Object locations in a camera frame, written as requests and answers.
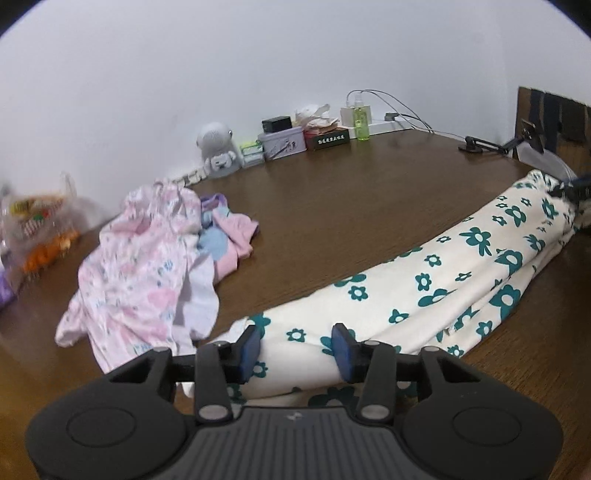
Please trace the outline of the cream teal floral dress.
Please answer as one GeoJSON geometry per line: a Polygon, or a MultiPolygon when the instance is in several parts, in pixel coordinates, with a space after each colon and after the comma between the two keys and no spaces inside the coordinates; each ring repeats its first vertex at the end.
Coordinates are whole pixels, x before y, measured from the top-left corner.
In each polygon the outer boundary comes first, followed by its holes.
{"type": "Polygon", "coordinates": [[[356,398],[344,387],[331,331],[403,354],[434,346],[460,357],[516,308],[530,282],[590,223],[590,205],[538,170],[432,240],[301,299],[235,321],[225,339],[256,326],[262,351],[252,378],[229,384],[235,404],[321,403],[356,398]]]}

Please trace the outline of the wooden chair back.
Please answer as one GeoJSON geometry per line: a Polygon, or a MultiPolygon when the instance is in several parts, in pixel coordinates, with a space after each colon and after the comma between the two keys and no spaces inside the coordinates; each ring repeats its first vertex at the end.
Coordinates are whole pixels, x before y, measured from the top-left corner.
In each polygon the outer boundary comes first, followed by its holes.
{"type": "Polygon", "coordinates": [[[537,89],[520,87],[515,132],[534,123],[546,150],[557,154],[577,175],[590,173],[590,106],[537,89]]]}

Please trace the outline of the pink floral garment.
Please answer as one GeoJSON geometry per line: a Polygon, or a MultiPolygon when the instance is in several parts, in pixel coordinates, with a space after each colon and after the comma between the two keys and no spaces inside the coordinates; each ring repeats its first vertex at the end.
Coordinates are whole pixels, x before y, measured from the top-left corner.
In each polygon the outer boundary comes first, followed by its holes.
{"type": "Polygon", "coordinates": [[[104,372],[152,348],[193,352],[194,341],[211,334],[219,308],[213,261],[197,248],[200,231],[193,191],[157,182],[129,193],[79,267],[56,344],[88,338],[104,372]]]}

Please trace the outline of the purple blue pink garment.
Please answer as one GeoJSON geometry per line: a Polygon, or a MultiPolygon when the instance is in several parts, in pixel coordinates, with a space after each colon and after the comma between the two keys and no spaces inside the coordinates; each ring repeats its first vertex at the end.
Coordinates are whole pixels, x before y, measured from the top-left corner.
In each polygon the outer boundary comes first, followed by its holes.
{"type": "Polygon", "coordinates": [[[214,283],[238,269],[240,260],[252,255],[252,239],[259,223],[247,215],[233,213],[221,193],[200,197],[201,230],[197,249],[211,256],[214,283]]]}

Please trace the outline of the white robot figurine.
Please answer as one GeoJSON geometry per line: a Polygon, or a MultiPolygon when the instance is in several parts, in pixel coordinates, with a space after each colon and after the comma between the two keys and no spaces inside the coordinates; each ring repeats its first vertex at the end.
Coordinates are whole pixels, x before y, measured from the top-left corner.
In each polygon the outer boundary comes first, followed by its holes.
{"type": "Polygon", "coordinates": [[[242,168],[242,153],[235,145],[231,129],[221,122],[211,122],[197,135],[207,178],[221,178],[242,168]]]}

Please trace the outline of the green white card stack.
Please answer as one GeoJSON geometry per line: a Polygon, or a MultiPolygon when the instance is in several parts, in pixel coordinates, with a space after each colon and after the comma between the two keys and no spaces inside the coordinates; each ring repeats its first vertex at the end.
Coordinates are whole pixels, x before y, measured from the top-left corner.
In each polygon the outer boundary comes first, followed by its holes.
{"type": "Polygon", "coordinates": [[[249,168],[264,162],[263,144],[259,140],[245,142],[239,145],[242,153],[242,167],[249,168]]]}

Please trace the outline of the green spray bottle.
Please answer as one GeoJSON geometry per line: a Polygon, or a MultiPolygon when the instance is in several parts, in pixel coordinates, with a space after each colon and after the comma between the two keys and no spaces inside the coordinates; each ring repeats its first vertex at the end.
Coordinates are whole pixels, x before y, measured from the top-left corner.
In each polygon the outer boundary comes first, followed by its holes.
{"type": "Polygon", "coordinates": [[[353,128],[359,141],[370,139],[370,113],[367,105],[363,103],[362,95],[356,97],[353,103],[353,128]]]}

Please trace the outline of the snack bag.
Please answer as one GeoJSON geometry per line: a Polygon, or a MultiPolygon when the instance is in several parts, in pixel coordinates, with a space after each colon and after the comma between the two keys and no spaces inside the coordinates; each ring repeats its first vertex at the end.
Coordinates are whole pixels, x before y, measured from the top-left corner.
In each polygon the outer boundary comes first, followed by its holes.
{"type": "Polygon", "coordinates": [[[73,178],[62,173],[53,192],[18,195],[1,187],[1,306],[16,297],[23,283],[66,255],[81,234],[100,224],[106,213],[77,194],[73,178]]]}

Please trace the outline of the lavender tin box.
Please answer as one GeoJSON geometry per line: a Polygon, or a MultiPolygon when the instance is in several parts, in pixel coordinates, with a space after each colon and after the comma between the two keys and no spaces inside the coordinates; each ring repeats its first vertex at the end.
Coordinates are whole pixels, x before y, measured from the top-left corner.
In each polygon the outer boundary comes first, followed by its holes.
{"type": "Polygon", "coordinates": [[[276,133],[260,133],[257,140],[263,146],[266,161],[279,160],[307,150],[304,141],[304,130],[300,126],[276,133]]]}

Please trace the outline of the red black tissue box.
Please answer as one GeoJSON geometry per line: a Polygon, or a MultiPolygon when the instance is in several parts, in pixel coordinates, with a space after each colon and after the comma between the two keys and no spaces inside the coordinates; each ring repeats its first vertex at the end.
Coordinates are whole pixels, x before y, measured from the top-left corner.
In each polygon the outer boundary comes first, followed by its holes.
{"type": "Polygon", "coordinates": [[[308,150],[318,151],[334,146],[349,144],[349,129],[335,127],[327,131],[305,130],[304,141],[308,150]]]}

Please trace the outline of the black small box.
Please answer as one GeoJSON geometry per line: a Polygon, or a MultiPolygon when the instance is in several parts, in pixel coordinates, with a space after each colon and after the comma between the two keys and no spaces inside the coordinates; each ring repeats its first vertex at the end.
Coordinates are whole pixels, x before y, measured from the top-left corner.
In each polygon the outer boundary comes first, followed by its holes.
{"type": "Polygon", "coordinates": [[[291,121],[290,116],[276,116],[264,119],[262,121],[262,128],[263,132],[266,134],[277,133],[293,128],[293,122],[291,121]]]}

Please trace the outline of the white crumpled tissue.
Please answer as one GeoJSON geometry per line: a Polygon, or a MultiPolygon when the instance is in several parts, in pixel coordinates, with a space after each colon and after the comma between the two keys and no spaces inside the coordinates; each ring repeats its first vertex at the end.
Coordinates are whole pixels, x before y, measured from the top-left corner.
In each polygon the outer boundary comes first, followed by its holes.
{"type": "Polygon", "coordinates": [[[329,113],[330,111],[331,105],[329,104],[307,105],[295,112],[294,122],[304,130],[337,127],[339,125],[339,119],[332,117],[331,113],[329,113]]]}

